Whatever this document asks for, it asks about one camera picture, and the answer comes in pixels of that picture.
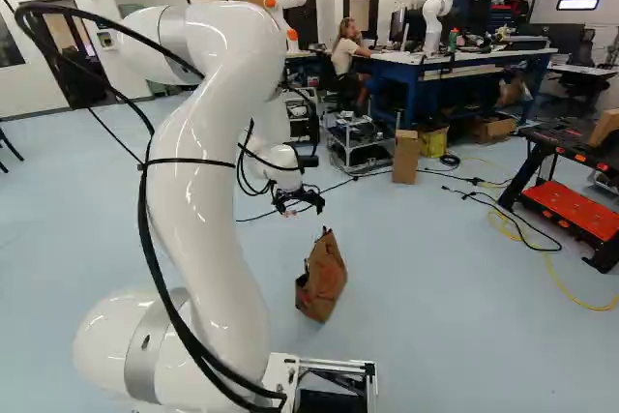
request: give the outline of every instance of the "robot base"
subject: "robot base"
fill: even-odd
[[[285,392],[282,413],[374,413],[378,397],[376,364],[365,361],[300,359],[272,353],[264,387]]]

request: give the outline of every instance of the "cardboard box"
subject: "cardboard box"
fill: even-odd
[[[416,131],[396,131],[396,151],[392,176],[394,183],[415,184],[420,148],[421,142]]]
[[[447,153],[447,132],[449,126],[431,131],[419,130],[421,153],[429,159],[438,159]]]
[[[613,131],[619,130],[619,108],[606,110],[594,129],[587,145],[599,147]]]
[[[508,115],[496,113],[487,118],[477,118],[473,134],[480,144],[486,144],[507,137],[516,130],[516,120]]]

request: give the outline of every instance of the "paper bag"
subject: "paper bag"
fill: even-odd
[[[323,226],[322,236],[306,260],[306,272],[295,281],[297,309],[324,323],[331,316],[347,277],[336,235]]]

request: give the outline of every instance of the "woman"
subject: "woman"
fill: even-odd
[[[344,18],[339,24],[338,38],[333,46],[331,61],[342,85],[350,86],[356,90],[358,94],[357,108],[363,113],[368,97],[368,88],[365,83],[369,81],[371,76],[350,71],[353,55],[367,58],[371,56],[371,50],[361,46],[361,39],[361,33],[355,26],[355,20],[350,17]]]

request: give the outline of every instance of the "door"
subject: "door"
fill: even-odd
[[[299,33],[299,48],[301,50],[307,50],[308,45],[318,43],[316,0],[308,0],[306,5],[284,10],[283,17],[290,27]]]
[[[378,0],[343,0],[344,16],[355,18],[364,39],[376,39],[378,29]]]
[[[37,0],[35,2],[76,8],[74,0]],[[99,56],[81,18],[61,14],[36,14],[33,28],[36,28],[37,33],[64,56],[108,82]],[[111,94],[98,81],[89,79],[86,74],[58,58],[45,57],[45,59],[71,108],[85,108],[115,102]]]

